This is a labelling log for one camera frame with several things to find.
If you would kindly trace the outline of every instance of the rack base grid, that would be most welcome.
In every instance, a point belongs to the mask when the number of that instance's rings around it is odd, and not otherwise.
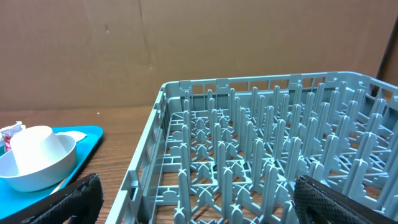
[[[298,223],[303,174],[398,221],[397,120],[398,87],[353,72],[166,83],[106,223]]]

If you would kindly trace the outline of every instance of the dish rack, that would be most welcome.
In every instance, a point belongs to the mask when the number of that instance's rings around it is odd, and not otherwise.
[[[353,72],[166,83],[106,223],[155,223],[163,205],[175,223],[298,223],[303,174],[397,220],[397,96]],[[205,206],[221,218],[194,219]]]

